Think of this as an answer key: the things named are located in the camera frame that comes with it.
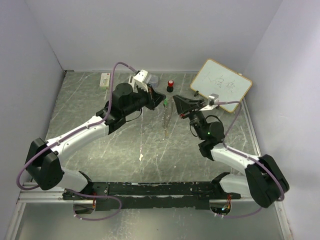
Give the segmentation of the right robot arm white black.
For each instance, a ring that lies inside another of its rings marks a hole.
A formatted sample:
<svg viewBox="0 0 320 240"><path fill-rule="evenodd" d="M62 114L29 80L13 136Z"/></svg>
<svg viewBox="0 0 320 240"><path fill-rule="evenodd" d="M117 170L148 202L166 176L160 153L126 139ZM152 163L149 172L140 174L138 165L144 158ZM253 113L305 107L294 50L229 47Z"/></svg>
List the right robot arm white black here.
<svg viewBox="0 0 320 240"><path fill-rule="evenodd" d="M201 155L241 173L240 176L227 174L214 184L212 193L216 198L223 199L229 193L248 194L262 208L284 200L290 186L274 158L268 154L248 154L228 146L225 138L230 130L224 128L220 119L208 122L203 114L221 105L231 105L232 101L219 101L214 94L209 96L208 102L180 95L174 95L173 101L178 115L189 119L192 134L201 140L198 145Z"/></svg>

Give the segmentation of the key with green tag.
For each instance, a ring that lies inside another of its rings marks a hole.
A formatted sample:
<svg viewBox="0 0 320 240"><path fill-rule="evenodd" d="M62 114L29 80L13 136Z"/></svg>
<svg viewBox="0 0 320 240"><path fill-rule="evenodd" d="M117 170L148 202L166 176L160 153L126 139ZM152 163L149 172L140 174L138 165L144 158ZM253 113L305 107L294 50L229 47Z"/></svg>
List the key with green tag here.
<svg viewBox="0 0 320 240"><path fill-rule="evenodd" d="M166 98L164 101L163 101L163 106L166 107L168 105L168 99Z"/></svg>

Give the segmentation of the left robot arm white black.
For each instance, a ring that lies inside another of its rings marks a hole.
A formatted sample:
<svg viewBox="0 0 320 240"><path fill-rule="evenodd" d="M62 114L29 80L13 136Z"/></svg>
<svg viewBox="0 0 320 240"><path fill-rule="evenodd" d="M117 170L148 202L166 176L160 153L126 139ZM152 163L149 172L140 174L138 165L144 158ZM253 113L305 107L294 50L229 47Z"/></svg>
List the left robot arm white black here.
<svg viewBox="0 0 320 240"><path fill-rule="evenodd" d="M128 83L120 83L112 92L105 107L73 130L56 138L34 140L26 159L26 170L42 190L61 187L75 191L81 199L89 199L94 192L92 180L82 171L61 166L76 151L87 144L110 135L126 122L126 117L146 107L154 110L166 96L156 92L151 85L137 92Z"/></svg>

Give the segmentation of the metal disc with keyrings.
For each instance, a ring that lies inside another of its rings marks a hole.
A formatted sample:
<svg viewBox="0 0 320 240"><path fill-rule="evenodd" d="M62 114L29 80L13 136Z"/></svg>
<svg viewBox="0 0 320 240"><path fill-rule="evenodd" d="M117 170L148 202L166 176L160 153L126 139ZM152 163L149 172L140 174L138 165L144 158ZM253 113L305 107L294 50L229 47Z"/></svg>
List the metal disc with keyrings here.
<svg viewBox="0 0 320 240"><path fill-rule="evenodd" d="M163 107L162 127L164 130L167 130L171 122L172 115L175 112L175 103L170 99L163 104Z"/></svg>

